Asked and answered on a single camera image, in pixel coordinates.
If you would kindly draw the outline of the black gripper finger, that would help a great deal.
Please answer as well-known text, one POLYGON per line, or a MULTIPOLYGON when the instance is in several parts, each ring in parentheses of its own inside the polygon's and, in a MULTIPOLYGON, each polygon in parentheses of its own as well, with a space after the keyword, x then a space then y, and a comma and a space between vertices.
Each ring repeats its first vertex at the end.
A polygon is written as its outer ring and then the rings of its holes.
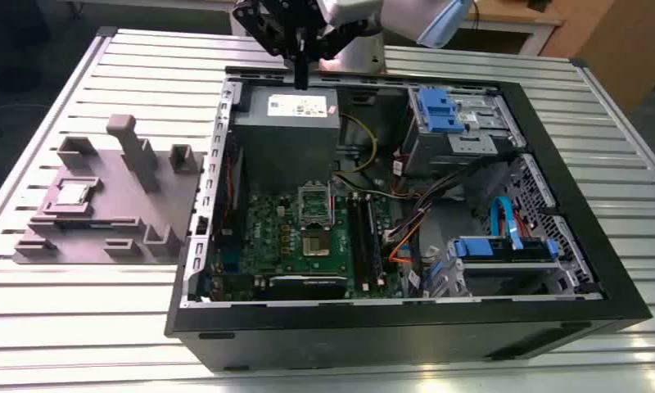
POLYGON ((233 17, 271 56, 281 56, 293 69, 294 87, 302 88, 302 52, 294 1, 237 1, 233 17))
POLYGON ((351 22, 333 29, 321 38, 314 26, 301 29, 301 88, 309 88, 311 64, 325 60, 333 60, 349 43, 362 35, 363 22, 351 22))

